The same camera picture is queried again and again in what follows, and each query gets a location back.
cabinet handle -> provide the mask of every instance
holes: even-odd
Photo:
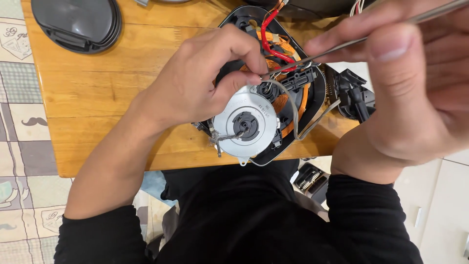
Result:
[[[468,235],[468,238],[466,240],[466,248],[464,250],[464,257],[469,259],[469,235]]]
[[[418,213],[417,213],[417,218],[415,219],[415,224],[414,224],[414,227],[417,228],[418,226],[418,220],[420,220],[420,213],[422,213],[422,207],[419,207],[418,208]]]

black pants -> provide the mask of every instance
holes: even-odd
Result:
[[[289,181],[293,174],[298,170],[299,159],[294,160],[281,160],[273,161],[264,167],[256,166],[252,163],[246,164],[242,167],[239,164],[188,168],[178,170],[162,171],[165,176],[166,186],[165,190],[161,193],[163,200],[178,200],[187,191],[194,187],[205,176],[216,173],[220,170],[238,171],[240,174],[247,173],[262,173],[268,175],[269,173],[281,174]]]

wooden table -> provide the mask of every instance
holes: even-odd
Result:
[[[156,78],[187,38],[215,28],[239,0],[193,0],[183,4],[118,0],[122,34],[109,50],[82,55],[54,44],[36,24],[30,0],[22,0],[57,169],[74,177],[98,142],[124,114],[132,98]],[[283,21],[299,42],[324,31],[329,21]],[[293,143],[279,159],[330,155],[337,140],[358,122],[329,114],[303,141]],[[147,170],[237,163],[217,157],[205,133],[190,124],[168,129],[151,151]]]

black sleeve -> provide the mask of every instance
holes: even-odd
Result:
[[[406,215],[391,184],[332,175],[326,194],[330,224],[371,263],[423,263],[404,226]]]
[[[146,243],[134,206],[128,205],[88,219],[62,217],[56,264],[148,263]]]

black shirt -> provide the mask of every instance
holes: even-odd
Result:
[[[286,178],[262,173],[217,171],[179,202],[156,263],[422,263],[391,185],[331,176],[329,223],[295,203]],[[133,206],[64,217],[59,232],[59,264],[150,262]]]

